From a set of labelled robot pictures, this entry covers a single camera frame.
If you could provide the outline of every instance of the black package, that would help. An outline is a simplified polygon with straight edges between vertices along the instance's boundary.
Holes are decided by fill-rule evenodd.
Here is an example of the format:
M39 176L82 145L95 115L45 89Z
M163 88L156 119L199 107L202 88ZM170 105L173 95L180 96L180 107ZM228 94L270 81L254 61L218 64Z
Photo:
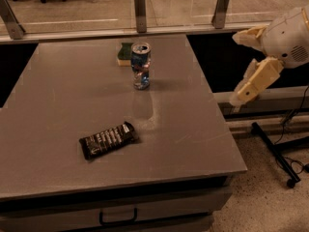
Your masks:
M79 142L83 149L85 159L91 160L113 150L117 150L137 139L138 135L133 125L125 121L118 127L80 138Z

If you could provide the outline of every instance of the soda can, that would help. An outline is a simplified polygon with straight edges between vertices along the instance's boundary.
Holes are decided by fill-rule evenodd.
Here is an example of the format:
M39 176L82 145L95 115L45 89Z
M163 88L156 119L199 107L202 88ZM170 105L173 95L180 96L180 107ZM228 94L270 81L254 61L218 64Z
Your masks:
M150 85L151 46L148 43L134 43L131 50L131 67L134 72L133 86L138 90L146 89Z

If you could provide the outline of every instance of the drawer handle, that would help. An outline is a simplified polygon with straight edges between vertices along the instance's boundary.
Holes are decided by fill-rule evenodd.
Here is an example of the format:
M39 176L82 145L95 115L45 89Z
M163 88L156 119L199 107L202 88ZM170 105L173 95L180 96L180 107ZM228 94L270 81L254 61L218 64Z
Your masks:
M102 226L119 226L119 225L125 225L125 224L132 223L132 222L135 222L135 221L136 221L136 219L137 219L137 208L134 208L134 216L133 216L133 218L128 219L128 220L107 221L107 222L106 222L106 221L103 221L103 212L100 212L100 213L99 213L98 219L99 219L99 223L100 223Z

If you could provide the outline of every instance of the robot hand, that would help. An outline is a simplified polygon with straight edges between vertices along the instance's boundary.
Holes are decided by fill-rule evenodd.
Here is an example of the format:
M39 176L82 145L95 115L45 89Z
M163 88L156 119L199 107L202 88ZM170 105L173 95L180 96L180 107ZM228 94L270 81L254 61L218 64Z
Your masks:
M230 97L230 104L241 106L254 100L275 82L284 68L309 63L309 5L295 8L274 19L269 26L257 26L237 32L237 44L262 51L266 59L249 64L243 80Z

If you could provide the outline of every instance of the black metal stand leg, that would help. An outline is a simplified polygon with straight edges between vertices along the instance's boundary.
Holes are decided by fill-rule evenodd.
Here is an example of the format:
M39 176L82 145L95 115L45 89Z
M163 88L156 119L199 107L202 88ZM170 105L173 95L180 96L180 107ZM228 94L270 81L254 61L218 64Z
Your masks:
M300 182L300 179L298 175L293 171L291 166L287 163L287 161L284 159L284 157L281 155L281 151L276 148L276 145L274 145L268 138L268 136L264 133L264 131L260 128L260 126L257 123L252 124L252 128L254 133L257 133L261 136L263 141L266 143L267 147L270 149L270 151L273 153L273 155L276 157L276 159L280 162L283 169L290 175L291 179L288 180L288 187L293 188L297 182Z

